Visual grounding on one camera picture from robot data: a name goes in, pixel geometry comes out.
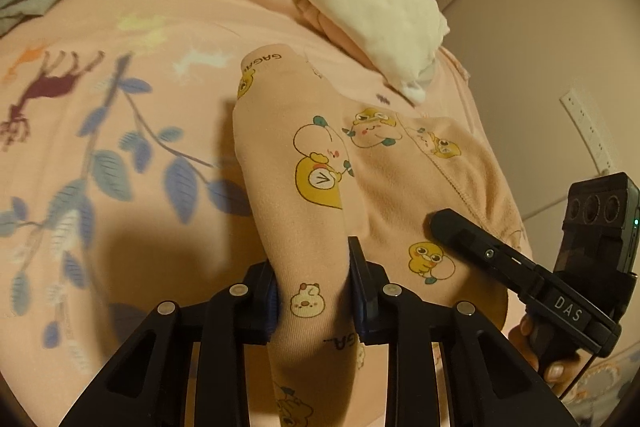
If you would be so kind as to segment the person's right hand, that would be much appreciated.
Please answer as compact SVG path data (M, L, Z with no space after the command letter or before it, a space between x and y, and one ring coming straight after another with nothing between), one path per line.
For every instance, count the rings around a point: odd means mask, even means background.
M539 361L529 344L534 326L535 321L530 315L525 314L520 324L510 330L508 338L524 360L538 371ZM544 372L544 381L556 395L562 395L588 361L589 355L584 351L578 351L567 359L555 361Z

